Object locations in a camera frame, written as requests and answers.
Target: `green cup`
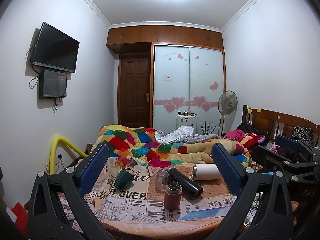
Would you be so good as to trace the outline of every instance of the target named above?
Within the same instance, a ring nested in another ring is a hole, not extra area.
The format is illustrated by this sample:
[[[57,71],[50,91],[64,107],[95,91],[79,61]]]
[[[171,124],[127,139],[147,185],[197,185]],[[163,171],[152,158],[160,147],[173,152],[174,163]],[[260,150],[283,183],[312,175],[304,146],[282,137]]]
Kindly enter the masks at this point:
[[[121,170],[115,181],[115,188],[123,190],[133,181],[133,176],[126,170]]]

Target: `ceiling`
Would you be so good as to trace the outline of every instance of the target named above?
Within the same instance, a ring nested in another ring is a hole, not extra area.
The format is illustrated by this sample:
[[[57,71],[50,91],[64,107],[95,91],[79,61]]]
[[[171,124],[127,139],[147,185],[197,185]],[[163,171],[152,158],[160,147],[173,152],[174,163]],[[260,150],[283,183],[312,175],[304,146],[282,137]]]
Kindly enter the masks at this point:
[[[92,0],[111,25],[181,22],[221,29],[249,0]]]

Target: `crown molding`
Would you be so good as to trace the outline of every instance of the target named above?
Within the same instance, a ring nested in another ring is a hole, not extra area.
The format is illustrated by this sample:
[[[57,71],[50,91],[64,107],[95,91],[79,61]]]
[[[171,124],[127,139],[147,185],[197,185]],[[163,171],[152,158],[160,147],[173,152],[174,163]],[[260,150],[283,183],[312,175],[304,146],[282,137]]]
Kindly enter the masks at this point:
[[[181,22],[132,22],[132,23],[120,23],[120,24],[112,24],[110,25],[110,29],[112,28],[120,28],[120,27],[129,27],[129,26],[137,26],[137,25],[174,25],[174,26],[183,26],[183,27],[192,27],[198,29],[205,29],[209,31],[215,32],[222,32],[221,29],[199,25],[199,24],[192,24],[192,23],[181,23]]]
[[[105,16],[102,14],[102,12],[98,9],[98,7],[93,3],[92,0],[84,0],[90,8],[96,13],[96,15],[102,20],[102,22],[110,28],[110,23],[108,20],[105,18]]]
[[[241,15],[243,15],[252,5],[259,0],[249,0],[222,28],[224,32],[231,24],[233,24]]]

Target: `wooden headboard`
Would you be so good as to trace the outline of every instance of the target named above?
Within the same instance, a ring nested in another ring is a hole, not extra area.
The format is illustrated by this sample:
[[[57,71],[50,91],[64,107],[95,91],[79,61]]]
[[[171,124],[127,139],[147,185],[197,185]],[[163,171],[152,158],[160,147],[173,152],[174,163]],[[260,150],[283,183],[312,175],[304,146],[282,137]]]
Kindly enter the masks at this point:
[[[313,122],[294,115],[283,114],[265,109],[251,109],[243,106],[242,121],[250,122],[257,130],[267,131],[269,140],[273,141],[275,136],[292,134],[295,126],[310,127],[315,134],[318,145],[320,126]]]

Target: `fan grille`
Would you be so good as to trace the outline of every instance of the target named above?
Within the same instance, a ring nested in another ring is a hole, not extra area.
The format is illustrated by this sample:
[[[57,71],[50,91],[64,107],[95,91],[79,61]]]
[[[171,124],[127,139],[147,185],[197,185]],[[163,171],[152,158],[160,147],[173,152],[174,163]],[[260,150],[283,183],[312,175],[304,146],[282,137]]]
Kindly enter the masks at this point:
[[[218,102],[218,109],[222,115],[233,113],[238,104],[237,96],[234,92],[228,90],[224,92]]]

